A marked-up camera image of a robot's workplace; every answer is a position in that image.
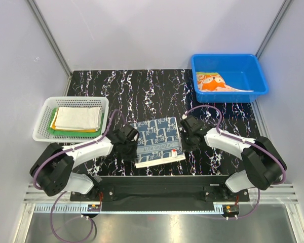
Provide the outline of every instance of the white wall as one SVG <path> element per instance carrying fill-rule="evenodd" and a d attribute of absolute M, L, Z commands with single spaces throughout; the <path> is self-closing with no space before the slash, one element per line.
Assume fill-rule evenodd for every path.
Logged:
<path fill-rule="evenodd" d="M 0 0 L 0 243 L 11 242 L 45 143 L 31 134 L 46 98 L 62 95 L 67 77 L 25 0 Z"/>
<path fill-rule="evenodd" d="M 72 70 L 188 68 L 255 54 L 283 0 L 35 0 Z"/>
<path fill-rule="evenodd" d="M 260 62 L 270 86 L 260 107 L 304 216 L 304 0 L 293 2 Z"/>

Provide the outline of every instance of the orange and white fabric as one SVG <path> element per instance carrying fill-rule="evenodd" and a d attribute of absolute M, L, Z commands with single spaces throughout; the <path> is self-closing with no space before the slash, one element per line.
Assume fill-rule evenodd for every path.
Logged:
<path fill-rule="evenodd" d="M 202 92 L 252 92 L 253 90 L 238 90 L 227 84 L 217 72 L 197 72 L 198 89 Z"/>

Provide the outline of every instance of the green towel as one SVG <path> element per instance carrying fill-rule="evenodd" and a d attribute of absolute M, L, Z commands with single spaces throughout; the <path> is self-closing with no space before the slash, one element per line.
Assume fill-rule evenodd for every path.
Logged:
<path fill-rule="evenodd" d="M 57 108 L 53 109 L 52 111 L 52 115 L 51 115 L 51 120 L 50 120 L 50 123 L 47 127 L 47 131 L 50 133 L 50 134 L 53 134 L 55 136 L 68 136 L 68 137 L 98 137 L 100 134 L 101 134 L 101 128 L 102 128 L 102 122 L 103 122 L 103 116 L 104 116 L 104 113 L 101 115 L 101 126 L 100 126 L 100 129 L 97 131 L 97 132 L 94 132 L 94 133 L 84 133 L 84 132 L 69 132 L 69 131 L 59 131 L 59 130 L 54 130 L 53 128 L 51 128 L 51 123 L 54 119 L 54 116 L 55 116 L 55 113 L 56 113 L 56 110 Z"/>

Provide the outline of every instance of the white towel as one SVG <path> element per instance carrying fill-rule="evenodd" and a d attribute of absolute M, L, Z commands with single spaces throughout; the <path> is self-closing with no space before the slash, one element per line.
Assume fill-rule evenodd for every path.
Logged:
<path fill-rule="evenodd" d="M 102 109 L 60 107 L 55 127 L 62 130 L 91 130 L 100 128 Z"/>

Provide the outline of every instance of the stack of folded towels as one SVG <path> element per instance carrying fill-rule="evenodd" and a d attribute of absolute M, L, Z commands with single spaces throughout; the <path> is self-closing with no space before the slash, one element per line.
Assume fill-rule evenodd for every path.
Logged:
<path fill-rule="evenodd" d="M 48 132 L 62 136 L 97 137 L 104 114 L 101 107 L 59 107 L 52 112 Z"/>

